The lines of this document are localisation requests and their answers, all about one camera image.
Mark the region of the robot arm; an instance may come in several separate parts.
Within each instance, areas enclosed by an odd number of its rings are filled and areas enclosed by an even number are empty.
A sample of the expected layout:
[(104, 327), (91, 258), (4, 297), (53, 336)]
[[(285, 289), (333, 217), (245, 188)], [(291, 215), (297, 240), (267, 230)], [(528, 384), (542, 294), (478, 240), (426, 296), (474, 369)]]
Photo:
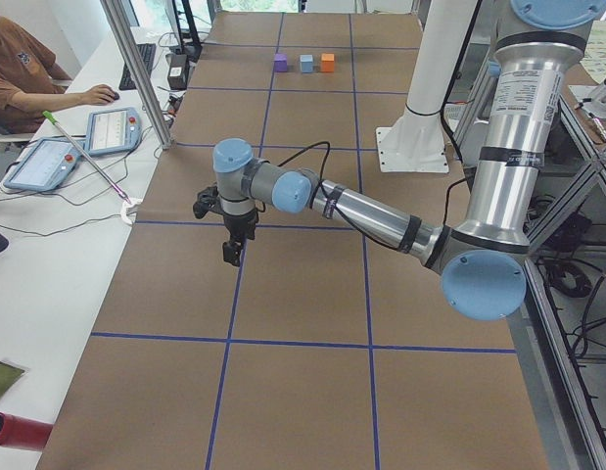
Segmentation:
[(258, 205), (281, 212), (319, 212), (370, 240), (418, 258), (442, 278), (448, 303), (478, 320), (505, 317), (523, 303), (522, 261), (529, 250), (523, 224), (543, 164), (564, 77), (584, 55), (604, 1), (498, 1), (488, 58), (498, 68), (489, 125), (468, 209), (454, 226), (433, 226), (325, 179), (255, 156), (243, 139), (213, 150), (215, 183), (193, 212), (219, 214), (228, 230), (224, 260), (238, 265), (255, 236)]

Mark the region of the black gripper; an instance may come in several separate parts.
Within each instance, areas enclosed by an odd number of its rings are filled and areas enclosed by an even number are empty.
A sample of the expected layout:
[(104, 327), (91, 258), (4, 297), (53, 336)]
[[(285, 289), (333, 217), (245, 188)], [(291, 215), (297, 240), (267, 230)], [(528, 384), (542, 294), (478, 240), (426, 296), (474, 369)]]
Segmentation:
[(223, 222), (229, 232), (229, 239), (222, 244), (223, 260), (240, 267), (246, 240), (254, 240), (256, 236), (257, 213), (247, 212), (239, 215), (226, 213)]

